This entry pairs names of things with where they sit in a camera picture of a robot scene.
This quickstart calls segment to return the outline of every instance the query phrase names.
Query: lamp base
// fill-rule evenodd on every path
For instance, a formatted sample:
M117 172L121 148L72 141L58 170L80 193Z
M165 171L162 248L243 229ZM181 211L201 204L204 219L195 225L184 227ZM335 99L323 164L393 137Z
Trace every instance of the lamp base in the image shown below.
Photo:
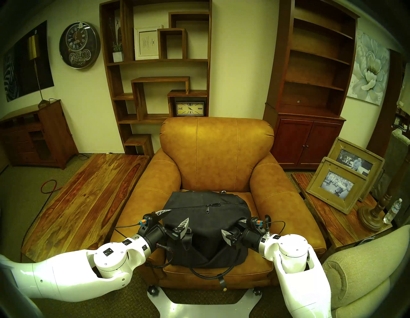
M39 103L38 107L43 108L44 106L47 106L50 104L50 101L46 101L45 99L42 99L41 102Z
M366 229L372 232L379 232L383 225L383 219L380 217L380 211L378 211L377 217L374 217L371 210L373 208L370 206L362 206L359 209L359 220Z

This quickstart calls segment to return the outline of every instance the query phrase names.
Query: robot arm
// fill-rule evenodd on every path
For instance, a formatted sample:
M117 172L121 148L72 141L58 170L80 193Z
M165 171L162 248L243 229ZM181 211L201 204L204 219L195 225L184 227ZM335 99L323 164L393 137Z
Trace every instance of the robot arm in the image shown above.
M138 233L120 243L62 253L39 263L15 263L0 255L0 268L11 271L16 285L29 298L78 302L100 297L128 285L133 270L165 242L166 236L174 240L184 237L189 219L172 231L159 223L170 211L144 215Z
M251 248L274 263L292 317L331 318L330 285L312 246L297 234L270 234L262 224L257 218L240 220L222 230L222 237L230 246Z

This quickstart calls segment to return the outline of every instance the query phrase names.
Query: flower painting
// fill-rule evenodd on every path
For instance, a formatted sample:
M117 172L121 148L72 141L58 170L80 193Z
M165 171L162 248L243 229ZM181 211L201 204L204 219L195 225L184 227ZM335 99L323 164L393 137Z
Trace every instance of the flower painting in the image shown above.
M347 96L380 105L386 92L390 51L360 30L356 36L356 57Z

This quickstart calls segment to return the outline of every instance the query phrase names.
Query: armchair backrest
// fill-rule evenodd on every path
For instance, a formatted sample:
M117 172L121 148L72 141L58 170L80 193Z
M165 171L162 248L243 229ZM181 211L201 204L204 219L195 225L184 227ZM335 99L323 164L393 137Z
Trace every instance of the armchair backrest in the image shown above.
M248 192L253 168L271 150L273 129L259 119L172 117L162 124L160 141L183 189Z

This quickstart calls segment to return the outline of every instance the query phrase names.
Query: water bottle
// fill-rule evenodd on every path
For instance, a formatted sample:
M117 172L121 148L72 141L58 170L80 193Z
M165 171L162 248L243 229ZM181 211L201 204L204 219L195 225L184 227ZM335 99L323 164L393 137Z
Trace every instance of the water bottle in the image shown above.
M392 207L390 208L390 211L383 218L384 224L390 224L392 222L394 217L397 215L397 212L401 208L401 201L402 201L401 199L398 199L396 202L393 203Z

